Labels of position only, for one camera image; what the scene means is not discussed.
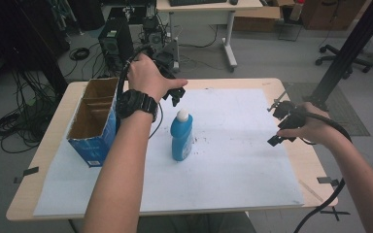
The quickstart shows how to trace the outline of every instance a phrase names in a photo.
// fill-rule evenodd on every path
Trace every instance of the blue bottle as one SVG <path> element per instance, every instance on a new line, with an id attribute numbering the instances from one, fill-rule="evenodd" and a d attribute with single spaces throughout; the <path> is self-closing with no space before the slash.
<path id="1" fill-rule="evenodd" d="M 171 124 L 172 157 L 183 161 L 192 149 L 192 116 L 186 109 L 181 109 Z"/>

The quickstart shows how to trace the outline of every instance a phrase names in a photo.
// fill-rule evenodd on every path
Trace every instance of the forearm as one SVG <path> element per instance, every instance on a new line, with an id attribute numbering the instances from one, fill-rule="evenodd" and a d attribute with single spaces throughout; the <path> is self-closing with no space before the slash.
<path id="1" fill-rule="evenodd" d="M 84 232 L 136 231 L 152 120 L 136 111 L 122 122 L 90 198 Z"/>
<path id="2" fill-rule="evenodd" d="M 362 224 L 373 232 L 373 169 L 341 134 L 334 135 L 332 142 L 327 147 L 340 167 Z"/>

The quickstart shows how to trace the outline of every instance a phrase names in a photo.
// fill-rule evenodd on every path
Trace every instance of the bottle label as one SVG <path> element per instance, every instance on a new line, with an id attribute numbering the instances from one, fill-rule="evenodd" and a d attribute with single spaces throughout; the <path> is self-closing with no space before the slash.
<path id="1" fill-rule="evenodd" d="M 184 147 L 183 147 L 183 160 L 187 158 L 191 150 L 192 150 L 192 132 L 189 133 L 189 136 L 187 137 L 186 143 L 184 144 Z"/>

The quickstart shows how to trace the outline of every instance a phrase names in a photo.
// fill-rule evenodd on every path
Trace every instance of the person's left hand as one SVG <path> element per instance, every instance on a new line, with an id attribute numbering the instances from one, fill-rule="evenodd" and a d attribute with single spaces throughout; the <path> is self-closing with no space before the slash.
<path id="1" fill-rule="evenodd" d="M 170 80 L 163 77 L 153 61 L 141 53 L 138 61 L 129 66 L 129 88 L 147 93 L 156 103 L 169 89 L 180 88 L 187 84 L 185 79 Z"/>

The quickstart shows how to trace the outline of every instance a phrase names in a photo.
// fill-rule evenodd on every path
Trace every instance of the black mat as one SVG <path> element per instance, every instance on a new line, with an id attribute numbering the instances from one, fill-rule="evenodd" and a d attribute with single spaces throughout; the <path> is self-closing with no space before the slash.
<path id="1" fill-rule="evenodd" d="M 317 83 L 283 83 L 289 99 L 299 104 L 304 102 L 302 96 L 310 96 Z M 365 125 L 359 119 L 356 111 L 348 102 L 342 90 L 336 86 L 325 102 L 331 119 L 341 124 L 351 136 L 370 136 Z"/>

